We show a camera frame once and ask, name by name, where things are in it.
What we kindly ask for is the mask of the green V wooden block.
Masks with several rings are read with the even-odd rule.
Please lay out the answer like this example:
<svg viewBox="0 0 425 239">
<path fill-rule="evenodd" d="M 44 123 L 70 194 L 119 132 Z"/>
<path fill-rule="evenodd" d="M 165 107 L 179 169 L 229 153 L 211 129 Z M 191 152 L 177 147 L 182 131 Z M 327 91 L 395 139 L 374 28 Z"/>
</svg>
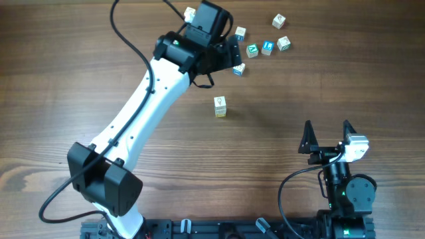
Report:
<svg viewBox="0 0 425 239">
<path fill-rule="evenodd" d="M 259 52 L 259 50 L 258 50 L 257 44 L 255 44 L 255 43 L 249 44 L 246 47 L 246 53 L 247 53 L 248 58 L 254 58 L 254 57 L 258 56 L 258 52 Z"/>
</svg>

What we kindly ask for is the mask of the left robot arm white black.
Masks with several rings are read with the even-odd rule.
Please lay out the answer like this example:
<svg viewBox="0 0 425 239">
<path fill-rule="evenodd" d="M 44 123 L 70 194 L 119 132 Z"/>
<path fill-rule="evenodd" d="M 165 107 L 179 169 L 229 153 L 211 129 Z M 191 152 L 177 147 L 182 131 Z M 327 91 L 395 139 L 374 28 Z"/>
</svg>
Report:
<svg viewBox="0 0 425 239">
<path fill-rule="evenodd" d="M 104 215 L 114 236 L 135 238 L 144 224 L 136 200 L 143 183 L 133 173 L 146 141 L 198 75 L 241 64 L 232 15 L 202 1 L 193 20 L 158 38 L 140 85 L 89 146 L 67 154 L 73 188 Z"/>
</svg>

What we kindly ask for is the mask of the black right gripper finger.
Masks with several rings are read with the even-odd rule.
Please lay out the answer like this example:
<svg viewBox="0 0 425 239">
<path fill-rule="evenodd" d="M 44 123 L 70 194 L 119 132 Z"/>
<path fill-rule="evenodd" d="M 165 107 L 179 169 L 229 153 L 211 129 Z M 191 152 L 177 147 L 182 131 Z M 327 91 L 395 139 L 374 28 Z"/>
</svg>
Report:
<svg viewBox="0 0 425 239">
<path fill-rule="evenodd" d="M 310 120 L 305 122 L 303 137 L 301 139 L 298 153 L 315 153 L 319 151 L 319 144 L 317 142 L 313 126 Z"/>
<path fill-rule="evenodd" d="M 350 124 L 350 122 L 346 119 L 343 122 L 343 139 L 344 141 L 348 141 L 348 138 L 351 134 L 356 134 L 356 130 Z"/>
</svg>

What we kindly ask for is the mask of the yellow edged wooden block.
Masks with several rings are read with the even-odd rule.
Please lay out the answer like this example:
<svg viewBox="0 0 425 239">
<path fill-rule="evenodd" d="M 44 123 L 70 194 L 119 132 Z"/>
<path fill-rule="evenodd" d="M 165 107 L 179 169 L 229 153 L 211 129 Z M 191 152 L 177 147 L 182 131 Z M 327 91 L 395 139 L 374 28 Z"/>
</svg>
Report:
<svg viewBox="0 0 425 239">
<path fill-rule="evenodd" d="M 226 116 L 226 110 L 216 110 L 215 111 L 215 116 L 216 117 L 225 117 Z"/>
</svg>

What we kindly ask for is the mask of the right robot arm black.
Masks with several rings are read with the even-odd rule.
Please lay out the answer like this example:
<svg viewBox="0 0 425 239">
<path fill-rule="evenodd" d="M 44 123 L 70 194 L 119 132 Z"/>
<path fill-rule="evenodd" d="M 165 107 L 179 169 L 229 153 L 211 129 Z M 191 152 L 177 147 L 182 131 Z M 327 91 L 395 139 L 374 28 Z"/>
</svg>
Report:
<svg viewBox="0 0 425 239">
<path fill-rule="evenodd" d="M 372 214 L 377 191 L 376 181 L 364 174 L 353 175 L 349 164 L 360 160 L 369 149 L 369 140 L 357 133 L 349 121 L 343 122 L 343 140 L 335 147 L 320 147 L 312 124 L 305 122 L 298 152 L 308 154 L 310 165 L 321 166 L 322 196 L 328 200 L 329 209 L 319 210 L 318 238 L 376 237 Z"/>
</svg>

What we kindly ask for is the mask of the red O wooden block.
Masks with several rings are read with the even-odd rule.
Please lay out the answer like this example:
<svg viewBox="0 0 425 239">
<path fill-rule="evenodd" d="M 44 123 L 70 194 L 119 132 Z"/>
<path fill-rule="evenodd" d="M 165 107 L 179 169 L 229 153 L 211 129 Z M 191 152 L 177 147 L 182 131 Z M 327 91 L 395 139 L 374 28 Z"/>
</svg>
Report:
<svg viewBox="0 0 425 239">
<path fill-rule="evenodd" d="M 214 109 L 216 111 L 226 109 L 226 100 L 224 96 L 214 97 Z"/>
</svg>

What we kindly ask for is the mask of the blue X B wooden block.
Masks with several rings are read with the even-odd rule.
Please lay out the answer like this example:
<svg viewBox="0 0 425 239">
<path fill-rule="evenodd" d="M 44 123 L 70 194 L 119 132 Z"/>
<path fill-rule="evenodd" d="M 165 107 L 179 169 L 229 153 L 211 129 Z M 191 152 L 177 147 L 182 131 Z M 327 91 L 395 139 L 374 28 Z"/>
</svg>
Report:
<svg viewBox="0 0 425 239">
<path fill-rule="evenodd" d="M 238 75 L 238 76 L 242 76 L 244 70 L 246 68 L 245 63 L 239 64 L 238 66 L 234 66 L 233 67 L 233 74 Z"/>
</svg>

